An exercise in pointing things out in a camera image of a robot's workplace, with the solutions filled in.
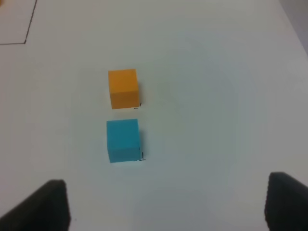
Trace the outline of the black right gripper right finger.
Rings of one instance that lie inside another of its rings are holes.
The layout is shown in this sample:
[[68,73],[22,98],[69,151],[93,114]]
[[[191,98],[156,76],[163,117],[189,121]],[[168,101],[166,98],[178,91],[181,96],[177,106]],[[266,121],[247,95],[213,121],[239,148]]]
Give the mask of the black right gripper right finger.
[[270,173],[264,215],[270,231],[306,231],[308,187],[284,172]]

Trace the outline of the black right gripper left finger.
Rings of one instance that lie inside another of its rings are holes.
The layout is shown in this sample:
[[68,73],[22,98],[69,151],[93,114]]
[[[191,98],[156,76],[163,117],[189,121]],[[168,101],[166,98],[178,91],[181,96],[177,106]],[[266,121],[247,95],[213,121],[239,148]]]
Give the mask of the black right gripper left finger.
[[66,182],[50,180],[0,218],[2,231],[67,231],[71,215]]

